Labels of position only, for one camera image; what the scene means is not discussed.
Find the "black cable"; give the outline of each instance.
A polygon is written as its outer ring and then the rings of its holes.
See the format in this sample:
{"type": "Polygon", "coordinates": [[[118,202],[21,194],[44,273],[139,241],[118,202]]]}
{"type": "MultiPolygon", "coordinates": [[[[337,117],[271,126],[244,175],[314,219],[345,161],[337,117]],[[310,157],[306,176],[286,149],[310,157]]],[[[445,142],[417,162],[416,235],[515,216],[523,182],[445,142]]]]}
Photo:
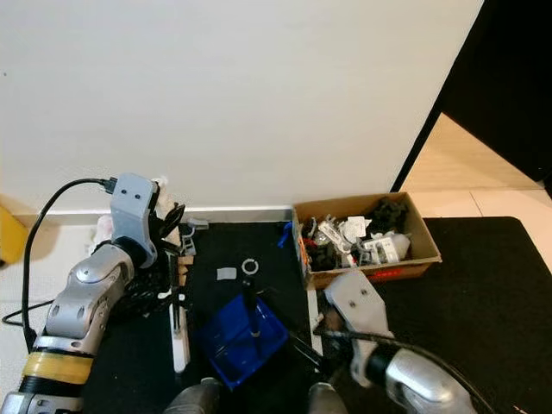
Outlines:
{"type": "Polygon", "coordinates": [[[65,184],[62,186],[59,190],[57,190],[52,197],[47,201],[47,203],[42,208],[41,212],[39,213],[38,217],[36,218],[36,222],[34,222],[33,227],[28,232],[28,238],[27,238],[27,244],[25,245],[25,253],[23,256],[23,285],[22,285],[22,297],[21,297],[21,316],[22,316],[22,327],[23,327],[23,334],[25,336],[25,343],[27,344],[27,351],[30,353],[31,349],[33,347],[33,343],[35,343],[36,339],[36,332],[30,327],[29,321],[28,321],[28,280],[29,280],[29,267],[30,267],[30,261],[31,261],[31,248],[33,247],[33,240],[35,239],[36,232],[38,231],[38,228],[41,226],[42,220],[44,220],[44,217],[46,216],[48,210],[50,210],[50,207],[52,207],[53,203],[60,197],[61,194],[63,194],[66,190],[68,190],[71,187],[74,187],[75,185],[79,184],[100,184],[103,187],[105,187],[110,181],[108,179],[75,179],[74,181],[71,181],[70,183],[65,184]]]}
{"type": "Polygon", "coordinates": [[[491,413],[495,413],[496,411],[491,407],[491,405],[486,401],[485,397],[473,386],[467,379],[462,375],[460,371],[458,371],[455,367],[448,364],[445,360],[443,360],[441,357],[431,353],[425,348],[419,347],[418,345],[413,345],[408,342],[402,342],[398,341],[395,338],[391,338],[389,336],[383,336],[378,334],[372,334],[367,332],[354,332],[354,331],[340,331],[340,330],[319,330],[315,329],[313,331],[314,335],[317,336],[327,336],[329,338],[346,338],[346,339],[359,339],[361,341],[370,341],[370,342],[376,342],[379,345],[392,345],[394,347],[398,348],[404,348],[409,349],[412,352],[415,352],[416,354],[420,354],[421,356],[427,358],[428,360],[435,362],[440,368],[442,368],[444,371],[449,373],[458,383],[460,383],[461,386],[463,386],[467,392],[482,406],[485,407],[485,409],[491,413]]]}
{"type": "MultiPolygon", "coordinates": [[[[33,306],[29,306],[28,309],[30,311],[32,311],[33,309],[41,308],[42,306],[46,306],[47,304],[51,304],[52,302],[53,302],[53,300],[48,300],[46,302],[42,302],[41,304],[34,304],[33,306]]],[[[21,322],[10,321],[10,319],[12,317],[16,317],[17,315],[19,315],[22,312],[23,312],[23,310],[20,309],[16,312],[10,313],[9,315],[6,315],[5,317],[2,318],[2,323],[5,323],[6,325],[21,326],[22,327],[23,324],[21,322]]]]}

